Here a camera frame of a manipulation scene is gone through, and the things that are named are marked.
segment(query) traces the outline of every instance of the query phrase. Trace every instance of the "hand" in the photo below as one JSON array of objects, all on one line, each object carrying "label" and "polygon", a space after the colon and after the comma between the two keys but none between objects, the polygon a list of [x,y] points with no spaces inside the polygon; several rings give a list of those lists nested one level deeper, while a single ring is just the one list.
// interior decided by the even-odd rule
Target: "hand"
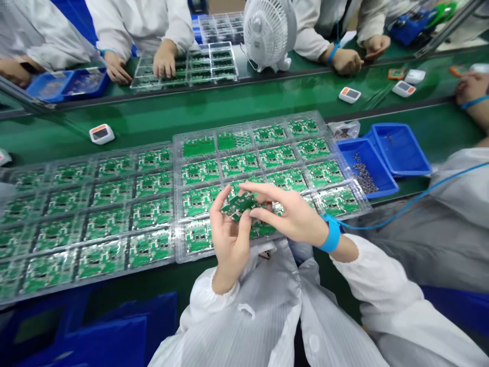
[{"label": "hand", "polygon": [[124,70],[126,62],[112,51],[106,51],[103,55],[107,64],[107,74],[114,83],[128,85],[132,82],[131,76]]},{"label": "hand", "polygon": [[166,39],[161,43],[158,52],[154,55],[153,73],[155,77],[170,79],[176,75],[175,57],[178,55],[177,45]]},{"label": "hand", "polygon": [[31,74],[16,60],[0,60],[0,75],[21,88],[31,83]]},{"label": "hand", "polygon": [[218,258],[218,268],[212,280],[212,289],[219,295],[233,288],[250,258],[250,211],[243,213],[239,223],[221,212],[230,192],[231,186],[226,186],[218,194],[209,211],[212,242]]},{"label": "hand", "polygon": [[364,47],[367,49],[366,60],[376,60],[383,54],[386,49],[391,45],[391,39],[389,36],[376,35],[370,37],[368,40],[363,41]]},{"label": "hand", "polygon": [[321,247],[328,239],[328,225],[298,192],[283,191],[269,183],[245,182],[239,188],[258,193],[256,199],[260,203],[275,201],[285,209],[279,217],[264,208],[255,208],[250,212],[252,218],[268,223],[296,242]]}]

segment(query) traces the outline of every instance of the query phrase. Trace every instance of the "blue plastic bin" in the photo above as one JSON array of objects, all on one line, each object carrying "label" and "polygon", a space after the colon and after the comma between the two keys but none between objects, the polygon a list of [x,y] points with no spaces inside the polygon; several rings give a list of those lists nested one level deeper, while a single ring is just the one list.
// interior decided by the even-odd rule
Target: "blue plastic bin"
[{"label": "blue plastic bin", "polygon": [[366,194],[367,199],[392,195],[399,191],[399,186],[368,139],[349,139],[339,141],[337,144],[351,169],[357,175],[359,172],[353,168],[353,165],[357,163],[355,155],[359,154],[362,163],[373,179],[373,183],[378,187],[377,192]]},{"label": "blue plastic bin", "polygon": [[373,124],[364,138],[370,140],[394,177],[431,173],[431,166],[408,125]]},{"label": "blue plastic bin", "polygon": [[[97,79],[90,82],[89,78],[94,77]],[[72,77],[61,94],[64,100],[98,98],[103,95],[109,81],[106,67],[77,69],[73,71]]]}]

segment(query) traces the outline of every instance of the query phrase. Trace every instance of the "sleeve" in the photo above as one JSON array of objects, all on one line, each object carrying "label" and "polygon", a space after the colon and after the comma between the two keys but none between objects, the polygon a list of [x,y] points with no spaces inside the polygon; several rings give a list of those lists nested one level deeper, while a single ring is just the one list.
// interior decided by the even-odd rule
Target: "sleeve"
[{"label": "sleeve", "polygon": [[[468,168],[489,162],[489,148],[462,149],[452,154],[432,175],[430,185]],[[453,178],[430,195],[471,223],[489,229],[489,165]]]},{"label": "sleeve", "polygon": [[293,3],[297,18],[297,39],[294,50],[302,57],[318,61],[330,43],[316,32],[321,0],[296,0]]},{"label": "sleeve", "polygon": [[362,322],[391,366],[489,365],[489,358],[452,322],[426,301],[402,265],[366,239],[347,234],[359,257],[333,260],[360,306]]},{"label": "sleeve", "polygon": [[97,48],[111,50],[124,61],[131,57],[132,38],[113,0],[86,0],[97,34]]},{"label": "sleeve", "polygon": [[384,34],[389,0],[363,0],[358,13],[358,45],[375,35]]},{"label": "sleeve", "polygon": [[184,353],[184,336],[196,324],[213,313],[217,313],[229,306],[239,293],[239,282],[223,295],[217,295],[212,290],[216,268],[207,269],[197,278],[190,294],[190,305],[183,311],[180,318],[180,327],[173,336],[161,342],[154,353],[148,367],[164,365],[179,365],[178,359]]},{"label": "sleeve", "polygon": [[166,4],[169,27],[161,40],[173,41],[177,45],[178,53],[183,54],[195,41],[188,3],[186,0],[167,0]]}]

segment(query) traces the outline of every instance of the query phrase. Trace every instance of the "worker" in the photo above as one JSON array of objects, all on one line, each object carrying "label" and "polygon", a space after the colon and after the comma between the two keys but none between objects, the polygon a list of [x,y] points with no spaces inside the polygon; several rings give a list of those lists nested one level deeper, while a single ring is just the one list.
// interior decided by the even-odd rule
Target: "worker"
[{"label": "worker", "polygon": [[[489,74],[460,79],[456,102],[489,135]],[[452,154],[431,176],[430,186],[489,162],[489,137]],[[462,174],[430,192],[394,222],[355,231],[401,262],[420,285],[489,294],[489,166]],[[376,208],[352,220],[354,226],[382,223],[407,203]]]},{"label": "worker", "polygon": [[[218,194],[210,209],[218,265],[196,280],[179,329],[160,344],[150,367],[292,367],[301,353],[312,367],[489,365],[378,247],[340,235],[297,192],[265,183],[239,187],[258,193],[260,203],[280,203],[285,214],[254,208],[236,223],[221,212],[231,187]],[[272,225],[290,244],[283,238],[250,247],[252,219]],[[319,285],[312,246],[329,253],[364,302],[368,334]]]},{"label": "worker", "polygon": [[0,2],[0,35],[0,75],[21,88],[35,74],[100,59],[49,0]]},{"label": "worker", "polygon": [[[358,52],[339,48],[339,39],[358,12],[358,45],[366,49],[365,60],[375,60],[391,44],[384,35],[389,0],[294,0],[297,40],[294,50],[301,56],[331,64],[341,75],[359,72],[364,61]],[[335,44],[327,39],[336,38]]]},{"label": "worker", "polygon": [[154,55],[155,77],[175,76],[175,57],[197,44],[186,0],[86,0],[107,73],[118,84],[132,81],[124,69],[132,43]]}]

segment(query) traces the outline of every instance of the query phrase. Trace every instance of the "circuit board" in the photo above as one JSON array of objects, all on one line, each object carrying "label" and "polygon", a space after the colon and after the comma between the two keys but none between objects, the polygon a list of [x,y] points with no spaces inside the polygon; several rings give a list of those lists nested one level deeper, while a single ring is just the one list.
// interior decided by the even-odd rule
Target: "circuit board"
[{"label": "circuit board", "polygon": [[47,214],[67,213],[86,208],[89,198],[90,191],[85,188],[53,193],[48,201]]},{"label": "circuit board", "polygon": [[93,206],[122,202],[132,196],[132,181],[120,180],[95,186]]},{"label": "circuit board", "polygon": [[326,140],[323,138],[316,138],[300,142],[297,144],[297,148],[302,158],[306,160],[311,160],[330,154]]},{"label": "circuit board", "polygon": [[260,169],[253,152],[224,157],[221,160],[225,177],[235,176],[241,173],[252,172]]},{"label": "circuit board", "polygon": [[183,143],[183,156],[190,157],[196,155],[203,155],[214,153],[214,138],[203,137],[200,139],[188,140]]},{"label": "circuit board", "polygon": [[241,196],[235,196],[229,199],[229,204],[225,205],[221,211],[230,216],[236,222],[239,222],[241,215],[248,210],[258,207],[259,204],[255,200],[253,193],[245,191]]},{"label": "circuit board", "polygon": [[253,130],[253,135],[257,143],[272,143],[282,141],[287,138],[282,125],[272,125]]},{"label": "circuit board", "polygon": [[291,168],[286,171],[271,173],[266,176],[269,183],[282,190],[302,191],[307,189],[306,182],[299,168]]},{"label": "circuit board", "polygon": [[66,252],[33,258],[29,261],[21,292],[35,292],[71,281],[70,261]]},{"label": "circuit board", "polygon": [[173,218],[172,198],[161,198],[135,204],[132,212],[132,228],[142,229],[168,223]]},{"label": "circuit board", "polygon": [[138,169],[150,171],[170,165],[170,151],[168,149],[151,150],[139,154]]},{"label": "circuit board", "polygon": [[277,167],[296,161],[294,151],[290,145],[261,150],[260,159],[264,168]]},{"label": "circuit board", "polygon": [[322,187],[345,180],[337,161],[325,161],[307,166],[307,176],[314,187]]},{"label": "circuit board", "polygon": [[78,279],[115,273],[124,269],[124,249],[119,241],[84,247],[79,263]]},{"label": "circuit board", "polygon": [[317,127],[316,120],[305,119],[289,122],[290,130],[295,137],[300,137],[303,135],[315,134],[319,131]]},{"label": "circuit board", "polygon": [[336,217],[360,209],[349,187],[339,187],[319,193],[323,212]]},{"label": "circuit board", "polygon": [[136,197],[160,195],[172,190],[171,172],[160,172],[137,178]]},{"label": "circuit board", "polygon": [[124,208],[91,213],[84,241],[95,240],[128,231],[129,218]]},{"label": "circuit board", "polygon": [[208,213],[214,200],[221,192],[221,186],[211,186],[199,190],[190,190],[183,194],[183,215],[193,217]]},{"label": "circuit board", "polygon": [[206,160],[185,165],[182,167],[182,179],[184,185],[218,180],[218,162],[216,160]]},{"label": "circuit board", "polygon": [[99,177],[123,176],[134,171],[134,161],[130,155],[103,160],[98,165]]},{"label": "circuit board", "polygon": [[129,266],[131,268],[171,257],[170,232],[162,229],[131,238]]},{"label": "circuit board", "polygon": [[218,149],[228,150],[251,145],[251,138],[247,132],[220,133],[218,135]]},{"label": "circuit board", "polygon": [[184,232],[187,253],[213,248],[212,229],[209,220],[188,223],[184,228]]}]

